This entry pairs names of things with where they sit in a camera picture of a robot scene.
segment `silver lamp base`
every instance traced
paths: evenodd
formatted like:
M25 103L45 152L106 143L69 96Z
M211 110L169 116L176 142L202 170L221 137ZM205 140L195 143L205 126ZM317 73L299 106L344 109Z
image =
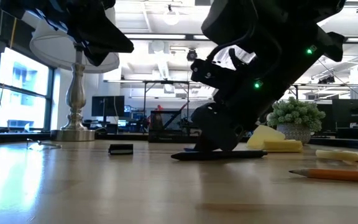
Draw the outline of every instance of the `silver lamp base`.
M93 130L52 130L50 138L52 141L94 141Z

